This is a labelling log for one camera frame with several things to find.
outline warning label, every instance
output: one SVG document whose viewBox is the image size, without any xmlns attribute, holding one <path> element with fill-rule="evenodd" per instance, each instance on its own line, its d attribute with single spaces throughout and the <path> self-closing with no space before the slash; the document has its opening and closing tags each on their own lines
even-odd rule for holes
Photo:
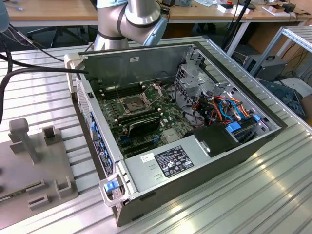
<svg viewBox="0 0 312 234">
<path fill-rule="evenodd" d="M 155 155 L 155 159 L 167 178 L 194 166 L 181 146 Z"/>
</svg>

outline aluminum extrusion table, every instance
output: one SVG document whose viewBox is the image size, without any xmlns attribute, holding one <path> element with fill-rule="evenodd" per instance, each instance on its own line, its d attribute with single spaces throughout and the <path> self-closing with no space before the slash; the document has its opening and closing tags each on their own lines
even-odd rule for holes
<svg viewBox="0 0 312 234">
<path fill-rule="evenodd" d="M 295 27 L 281 27 L 274 38 L 271 40 L 268 47 L 265 49 L 263 54 L 261 55 L 258 62 L 254 65 L 252 70 L 250 71 L 251 75 L 255 75 L 256 71 L 261 66 L 264 59 L 267 57 L 269 52 L 272 50 L 272 48 L 276 45 L 276 43 L 279 41 L 282 35 L 285 35 L 288 37 L 287 41 L 284 43 L 284 45 L 280 48 L 280 50 L 277 52 L 278 56 L 281 56 L 284 50 L 287 48 L 289 43 L 291 41 L 297 43 L 298 45 L 302 46 L 306 50 L 308 50 L 310 53 L 312 53 L 312 27 L 310 26 L 295 26 Z M 298 76 L 302 76 L 306 72 L 306 70 L 311 67 L 312 62 L 308 64 L 299 74 Z"/>
<path fill-rule="evenodd" d="M 246 162 L 164 204 L 123 227 L 115 225 L 103 203 L 98 175 L 82 134 L 65 74 L 15 76 L 5 92 L 0 139 L 8 121 L 26 117 L 30 131 L 54 124 L 61 129 L 79 196 L 12 225 L 4 233 L 311 233 L 312 129 L 275 98 L 212 41 L 202 37 L 164 39 L 160 44 L 199 41 L 269 106 L 288 128 Z M 54 56 L 83 51 L 85 46 L 49 49 Z M 38 51 L 14 52 L 13 59 L 63 67 Z M 212 66 L 207 66 L 216 75 Z M 0 61 L 0 75 L 6 62 Z"/>
</svg>

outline wooden desk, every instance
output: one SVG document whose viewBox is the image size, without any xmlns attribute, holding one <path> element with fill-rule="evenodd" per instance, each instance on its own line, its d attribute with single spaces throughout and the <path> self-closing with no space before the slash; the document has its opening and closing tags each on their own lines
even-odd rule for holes
<svg viewBox="0 0 312 234">
<path fill-rule="evenodd" d="M 90 0 L 20 0 L 24 10 L 7 8 L 14 26 L 96 25 L 97 11 Z"/>
<path fill-rule="evenodd" d="M 245 14 L 242 22 L 251 20 L 252 22 L 289 22 L 289 21 L 306 21 L 312 16 L 302 15 L 296 20 L 295 17 L 282 16 L 276 17 L 264 9 L 263 5 L 256 5 L 254 11 Z M 222 13 L 217 7 L 212 5 L 206 7 L 197 2 L 192 2 L 191 7 L 172 6 L 170 9 L 169 23 L 207 23 L 207 22 L 231 22 L 233 15 L 231 13 Z"/>
<path fill-rule="evenodd" d="M 11 23 L 14 26 L 65 26 L 65 25 L 96 25 L 97 11 L 90 0 L 20 0 L 23 11 L 8 8 Z M 295 17 L 276 17 L 257 5 L 255 11 L 244 15 L 229 50 L 232 55 L 240 39 L 251 22 L 289 22 L 298 21 L 304 25 L 312 16 L 302 15 Z M 231 22 L 231 13 L 223 14 L 212 5 L 206 7 L 197 2 L 191 7 L 172 6 L 169 23 L 222 23 Z"/>
</svg>

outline motherboard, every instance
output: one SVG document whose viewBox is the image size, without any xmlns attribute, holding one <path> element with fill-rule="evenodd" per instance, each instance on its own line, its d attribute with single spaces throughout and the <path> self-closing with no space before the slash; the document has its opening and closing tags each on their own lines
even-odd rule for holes
<svg viewBox="0 0 312 234">
<path fill-rule="evenodd" d="M 161 81 L 100 89 L 98 103 L 124 157 L 179 140 L 197 125 L 183 116 L 173 95 L 173 85 Z"/>
</svg>

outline power cable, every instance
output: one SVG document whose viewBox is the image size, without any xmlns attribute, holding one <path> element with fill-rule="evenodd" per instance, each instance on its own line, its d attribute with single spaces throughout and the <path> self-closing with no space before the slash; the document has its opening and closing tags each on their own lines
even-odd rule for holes
<svg viewBox="0 0 312 234">
<path fill-rule="evenodd" d="M 64 60 L 59 59 L 51 54 L 49 54 L 48 52 L 44 51 L 43 49 L 37 47 L 36 45 L 34 45 L 34 42 L 31 41 L 29 38 L 27 38 L 23 33 L 21 33 L 20 31 L 18 31 L 15 27 L 13 27 L 11 24 L 9 26 L 9 32 L 11 33 L 12 37 L 18 41 L 21 45 L 27 46 L 27 44 L 24 44 L 23 42 L 21 42 L 19 39 L 16 38 L 16 35 L 14 35 L 14 33 L 18 34 L 21 38 L 23 38 L 29 45 L 35 47 L 36 49 L 40 50 L 41 52 L 45 53 L 46 55 L 60 61 L 60 62 L 64 62 Z"/>
<path fill-rule="evenodd" d="M 94 41 L 87 47 L 87 49 L 84 52 L 87 52 L 93 44 L 94 44 Z"/>
<path fill-rule="evenodd" d="M 82 73 L 82 74 L 88 73 L 83 70 L 67 69 L 67 68 L 51 68 L 51 67 L 27 67 L 27 68 L 20 68 L 20 69 L 9 72 L 8 74 L 4 76 L 0 85 L 0 125 L 2 123 L 2 118 L 3 118 L 4 91 L 5 91 L 7 84 L 10 81 L 10 78 L 18 74 L 30 73 L 30 72 L 67 72 L 67 73 Z"/>
<path fill-rule="evenodd" d="M 12 69 L 13 69 L 13 60 L 12 60 L 12 55 L 11 55 L 11 51 L 9 50 L 9 48 L 6 46 L 4 38 L 2 36 L 2 33 L 0 33 L 0 44 L 1 46 L 4 48 L 4 51 L 6 53 L 6 58 L 7 58 L 7 62 L 8 62 L 8 70 L 7 70 L 7 74 L 9 74 Z"/>
</svg>

